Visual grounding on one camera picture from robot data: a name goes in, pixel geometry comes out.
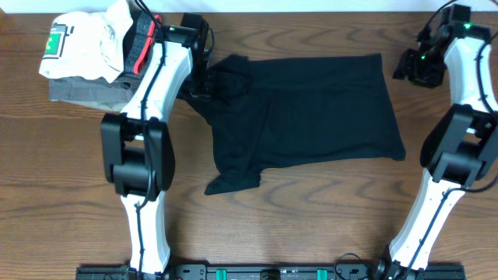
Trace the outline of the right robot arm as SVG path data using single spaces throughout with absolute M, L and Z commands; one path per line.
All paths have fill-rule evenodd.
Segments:
M 497 158 L 497 101 L 489 73 L 491 45 L 497 37 L 471 21 L 471 9 L 455 1 L 434 15 L 436 30 L 425 24 L 418 49 L 406 50 L 394 79 L 426 88 L 449 78 L 451 107 L 423 143 L 423 176 L 408 218 L 370 269 L 369 279 L 463 279 L 460 264 L 430 264 L 429 255 L 452 208 L 465 194 L 483 193 L 481 180 Z

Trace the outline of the black t-shirt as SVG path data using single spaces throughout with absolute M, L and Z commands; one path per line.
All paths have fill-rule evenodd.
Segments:
M 256 188 L 269 168 L 405 158 L 379 54 L 264 61 L 233 54 L 207 73 L 209 98 L 183 95 L 212 129 L 219 173 L 207 195 Z

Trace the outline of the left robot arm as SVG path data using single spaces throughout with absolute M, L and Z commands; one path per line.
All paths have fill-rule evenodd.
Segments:
M 162 279 L 167 274 L 164 206 L 175 171 L 167 123 L 178 94 L 208 96 L 211 52 L 205 43 L 213 37 L 207 21 L 192 13 L 184 14 L 178 26 L 158 24 L 149 66 L 135 95 L 119 114 L 104 115 L 104 172 L 127 213 L 132 256 L 121 268 L 93 273 L 78 269 L 78 279 Z

